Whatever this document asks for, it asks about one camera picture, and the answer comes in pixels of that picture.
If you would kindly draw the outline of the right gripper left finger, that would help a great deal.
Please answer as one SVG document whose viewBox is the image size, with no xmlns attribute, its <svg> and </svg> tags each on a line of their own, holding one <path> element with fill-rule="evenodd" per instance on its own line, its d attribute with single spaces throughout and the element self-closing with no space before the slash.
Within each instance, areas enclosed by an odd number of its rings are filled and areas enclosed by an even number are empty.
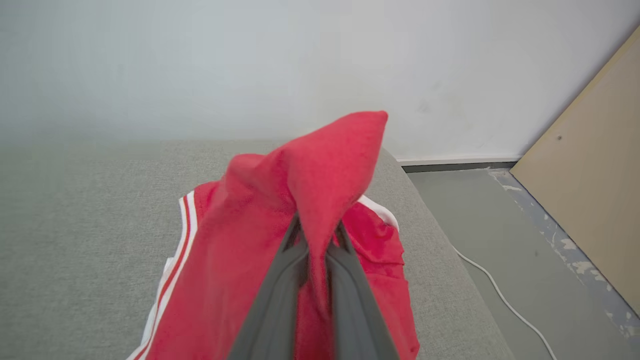
<svg viewBox="0 0 640 360">
<path fill-rule="evenodd" d="M 298 293 L 306 284 L 309 247 L 295 213 L 227 358 L 292 360 Z"/>
</svg>

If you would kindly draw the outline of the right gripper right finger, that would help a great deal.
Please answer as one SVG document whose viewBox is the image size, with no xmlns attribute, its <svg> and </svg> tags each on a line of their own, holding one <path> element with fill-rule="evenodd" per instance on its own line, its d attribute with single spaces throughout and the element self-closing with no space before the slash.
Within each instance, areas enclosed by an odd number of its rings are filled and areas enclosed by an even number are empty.
<svg viewBox="0 0 640 360">
<path fill-rule="evenodd" d="M 326 250 L 336 360 L 400 358 L 345 224 Z"/>
</svg>

